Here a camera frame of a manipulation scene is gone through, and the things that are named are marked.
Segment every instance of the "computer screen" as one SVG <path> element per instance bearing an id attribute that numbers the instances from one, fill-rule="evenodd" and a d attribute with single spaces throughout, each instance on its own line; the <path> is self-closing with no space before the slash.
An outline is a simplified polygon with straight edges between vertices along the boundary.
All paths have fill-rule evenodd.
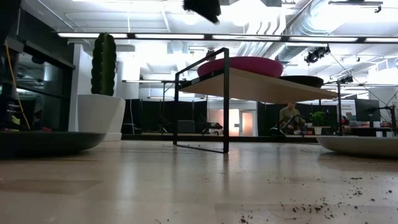
<path id="1" fill-rule="evenodd" d="M 378 100 L 355 100 L 356 120 L 357 121 L 381 121 L 380 110 L 372 110 L 379 108 Z"/>

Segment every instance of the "desk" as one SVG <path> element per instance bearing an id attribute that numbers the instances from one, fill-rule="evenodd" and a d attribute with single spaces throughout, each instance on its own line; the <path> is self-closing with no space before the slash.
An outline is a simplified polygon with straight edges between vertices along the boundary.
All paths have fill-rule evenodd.
<path id="1" fill-rule="evenodd" d="M 376 132 L 383 132 L 383 137 L 387 137 L 387 132 L 392 132 L 391 128 L 351 128 L 351 134 L 361 137 L 376 137 Z"/>

